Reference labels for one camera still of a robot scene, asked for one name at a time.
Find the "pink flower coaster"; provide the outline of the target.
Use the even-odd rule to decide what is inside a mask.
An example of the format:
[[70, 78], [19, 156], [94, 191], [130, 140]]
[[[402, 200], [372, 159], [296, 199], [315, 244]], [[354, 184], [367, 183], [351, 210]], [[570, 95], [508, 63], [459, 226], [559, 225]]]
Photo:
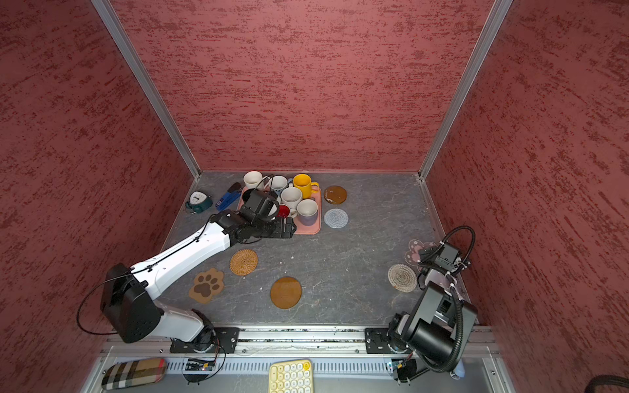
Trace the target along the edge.
[[420, 240], [412, 239], [409, 242], [409, 250], [405, 254], [405, 262], [417, 269], [435, 250], [437, 250], [437, 244], [434, 242], [421, 242]]

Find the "colourful zigzag woven coaster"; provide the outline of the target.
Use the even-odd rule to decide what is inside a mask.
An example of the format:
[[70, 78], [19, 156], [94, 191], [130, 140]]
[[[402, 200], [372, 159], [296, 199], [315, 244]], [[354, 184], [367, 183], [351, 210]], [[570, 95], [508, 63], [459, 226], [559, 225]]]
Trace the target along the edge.
[[393, 265], [388, 270], [388, 280], [398, 291], [410, 293], [417, 288], [417, 274], [407, 265]]

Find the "grey blue woven coaster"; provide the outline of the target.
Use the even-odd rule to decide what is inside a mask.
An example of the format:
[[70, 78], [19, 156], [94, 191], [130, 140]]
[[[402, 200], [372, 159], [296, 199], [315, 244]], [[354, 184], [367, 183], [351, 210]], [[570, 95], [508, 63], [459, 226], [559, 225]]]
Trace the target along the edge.
[[332, 229], [342, 229], [349, 223], [349, 216], [344, 210], [335, 208], [325, 213], [324, 222]]

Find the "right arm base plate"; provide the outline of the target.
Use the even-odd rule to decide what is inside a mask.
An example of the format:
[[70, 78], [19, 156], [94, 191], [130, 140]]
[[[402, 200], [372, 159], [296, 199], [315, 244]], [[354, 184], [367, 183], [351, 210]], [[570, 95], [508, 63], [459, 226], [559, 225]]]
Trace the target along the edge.
[[370, 355], [400, 354], [407, 355], [410, 349], [388, 336], [384, 327], [367, 327], [365, 329], [365, 349]]

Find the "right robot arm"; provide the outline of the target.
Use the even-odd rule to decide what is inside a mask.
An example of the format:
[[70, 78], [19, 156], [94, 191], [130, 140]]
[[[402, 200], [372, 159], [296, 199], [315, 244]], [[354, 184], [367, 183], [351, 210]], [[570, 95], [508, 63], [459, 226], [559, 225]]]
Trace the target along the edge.
[[460, 294], [457, 278], [469, 267], [472, 250], [473, 245], [462, 252], [446, 240], [435, 244], [414, 239], [406, 265], [388, 271], [397, 290], [421, 290], [414, 309], [395, 314], [388, 325], [388, 348], [408, 355], [398, 368], [417, 356], [427, 371], [449, 373], [454, 379], [465, 376], [462, 356], [478, 311]]

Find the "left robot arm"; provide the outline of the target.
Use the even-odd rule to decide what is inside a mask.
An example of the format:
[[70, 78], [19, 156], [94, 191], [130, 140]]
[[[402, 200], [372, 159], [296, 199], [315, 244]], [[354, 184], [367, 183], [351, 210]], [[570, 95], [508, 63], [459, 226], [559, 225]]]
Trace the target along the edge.
[[292, 218], [278, 216], [273, 193], [249, 189], [238, 211], [212, 214], [198, 231], [151, 259], [131, 267], [113, 266], [106, 274], [100, 310], [125, 343], [146, 337], [168, 337], [198, 353], [216, 342], [213, 324], [198, 310], [182, 310], [158, 302], [162, 293], [213, 255], [251, 239], [291, 238]]

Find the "large round wooden coaster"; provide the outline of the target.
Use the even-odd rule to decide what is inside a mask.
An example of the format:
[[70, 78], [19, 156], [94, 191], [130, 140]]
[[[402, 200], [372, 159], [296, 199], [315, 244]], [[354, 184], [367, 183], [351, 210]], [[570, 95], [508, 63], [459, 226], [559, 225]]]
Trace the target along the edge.
[[291, 309], [300, 301], [301, 294], [301, 283], [296, 278], [283, 277], [273, 284], [270, 299], [280, 309]]

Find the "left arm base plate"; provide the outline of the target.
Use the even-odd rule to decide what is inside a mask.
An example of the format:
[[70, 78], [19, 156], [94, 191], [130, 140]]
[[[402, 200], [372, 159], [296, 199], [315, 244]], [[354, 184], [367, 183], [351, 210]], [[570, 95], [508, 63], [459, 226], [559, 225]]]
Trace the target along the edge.
[[205, 327], [191, 342], [172, 339], [170, 353], [206, 355], [224, 351], [233, 354], [238, 343], [240, 329], [237, 327]]

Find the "woven rattan coaster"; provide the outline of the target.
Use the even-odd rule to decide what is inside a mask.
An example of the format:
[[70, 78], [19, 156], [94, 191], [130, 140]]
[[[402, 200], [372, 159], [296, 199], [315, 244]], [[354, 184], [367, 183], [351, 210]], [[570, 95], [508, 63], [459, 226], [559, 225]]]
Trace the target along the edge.
[[251, 249], [236, 252], [229, 262], [229, 268], [237, 276], [247, 276], [254, 272], [259, 263], [259, 257]]

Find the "dark brown cork coaster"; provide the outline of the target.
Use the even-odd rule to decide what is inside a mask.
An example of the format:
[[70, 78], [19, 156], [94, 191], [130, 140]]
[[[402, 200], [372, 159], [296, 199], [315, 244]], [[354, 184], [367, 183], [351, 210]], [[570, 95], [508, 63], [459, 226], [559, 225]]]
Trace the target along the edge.
[[347, 200], [347, 190], [338, 185], [330, 186], [324, 190], [324, 200], [332, 205], [340, 205]]

